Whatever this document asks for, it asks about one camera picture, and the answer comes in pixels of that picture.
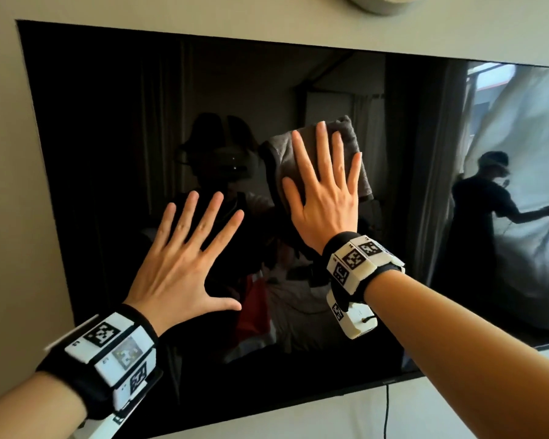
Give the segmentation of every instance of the black cable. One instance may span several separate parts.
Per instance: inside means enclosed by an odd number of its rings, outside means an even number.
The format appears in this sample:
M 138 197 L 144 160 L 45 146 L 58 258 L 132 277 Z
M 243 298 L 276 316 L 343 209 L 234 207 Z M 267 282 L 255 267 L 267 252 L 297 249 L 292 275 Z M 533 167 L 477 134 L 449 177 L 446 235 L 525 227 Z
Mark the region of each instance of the black cable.
M 386 428 L 388 427 L 388 385 L 386 386 L 386 414 L 385 414 L 385 430 L 384 430 L 384 439 L 386 439 Z

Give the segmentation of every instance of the beige wall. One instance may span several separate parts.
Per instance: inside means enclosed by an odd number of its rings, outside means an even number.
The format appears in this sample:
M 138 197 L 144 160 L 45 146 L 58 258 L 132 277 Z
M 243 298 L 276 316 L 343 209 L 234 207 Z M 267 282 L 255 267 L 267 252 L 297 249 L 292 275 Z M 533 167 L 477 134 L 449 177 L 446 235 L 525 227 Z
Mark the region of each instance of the beige wall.
M 0 392 L 72 324 L 15 19 L 549 65 L 549 0 L 0 0 Z

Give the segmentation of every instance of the cable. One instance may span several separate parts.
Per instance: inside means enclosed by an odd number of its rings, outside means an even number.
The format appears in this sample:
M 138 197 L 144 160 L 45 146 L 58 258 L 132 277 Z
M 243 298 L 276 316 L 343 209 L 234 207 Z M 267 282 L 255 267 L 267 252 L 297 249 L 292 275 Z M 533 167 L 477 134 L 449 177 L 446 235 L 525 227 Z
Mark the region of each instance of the cable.
M 388 385 L 386 386 L 386 414 L 385 414 L 385 429 L 384 429 L 384 439 L 386 439 L 386 428 L 388 427 Z

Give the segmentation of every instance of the hand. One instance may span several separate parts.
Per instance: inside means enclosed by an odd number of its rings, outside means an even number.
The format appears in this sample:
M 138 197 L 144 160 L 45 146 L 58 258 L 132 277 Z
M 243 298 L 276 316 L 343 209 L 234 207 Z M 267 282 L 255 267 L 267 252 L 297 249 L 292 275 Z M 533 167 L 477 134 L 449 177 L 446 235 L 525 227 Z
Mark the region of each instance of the hand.
M 197 192 L 189 193 L 170 240 L 168 236 L 176 207 L 169 203 L 153 246 L 124 301 L 149 320 L 157 335 L 206 312 L 242 309 L 240 302 L 233 298 L 210 297 L 205 292 L 204 282 L 215 259 L 240 226 L 244 213 L 237 211 L 205 251 L 201 251 L 201 244 L 210 234 L 224 196 L 221 192 L 214 195 L 190 240 L 184 243 L 198 198 Z
M 293 150 L 301 178 L 305 184 L 305 206 L 297 185 L 289 177 L 283 179 L 285 196 L 291 207 L 291 220 L 303 241 L 322 254 L 329 240 L 344 231 L 358 229 L 358 178 L 362 153 L 352 159 L 350 177 L 346 183 L 344 143 L 339 132 L 332 135 L 333 163 L 325 122 L 317 124 L 317 165 L 321 181 L 317 180 L 313 165 L 301 135 L 293 131 Z

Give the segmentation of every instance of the person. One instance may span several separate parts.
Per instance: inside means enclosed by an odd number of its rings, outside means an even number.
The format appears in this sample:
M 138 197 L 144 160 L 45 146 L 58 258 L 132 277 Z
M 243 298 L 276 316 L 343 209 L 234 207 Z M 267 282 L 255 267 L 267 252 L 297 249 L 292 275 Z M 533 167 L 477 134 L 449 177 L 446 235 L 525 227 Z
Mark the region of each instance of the person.
M 354 156 L 346 181 L 341 138 L 333 135 L 331 155 L 325 125 L 318 124 L 318 180 L 297 132 L 293 147 L 306 201 L 303 204 L 293 181 L 285 179 L 292 221 L 304 242 L 321 254 L 332 237 L 357 229 L 361 153 Z M 197 197 L 190 194 L 170 239 L 176 208 L 167 207 L 126 299 L 158 334 L 206 312 L 241 309 L 234 299 L 210 297 L 203 284 L 243 213 L 235 213 L 201 251 L 222 195 L 214 196 L 194 235 L 183 243 Z M 364 300 L 478 438 L 549 438 L 549 359 L 400 271 L 376 276 Z M 0 397 L 0 439 L 64 439 L 85 416 L 82 399 L 66 384 L 35 373 Z
M 509 175 L 508 165 L 505 152 L 486 152 L 478 160 L 476 175 L 453 185 L 454 217 L 432 281 L 434 289 L 481 315 L 488 313 L 497 271 L 492 213 L 518 224 L 549 216 L 549 206 L 520 212 L 506 189 L 508 180 L 504 186 L 494 182 Z

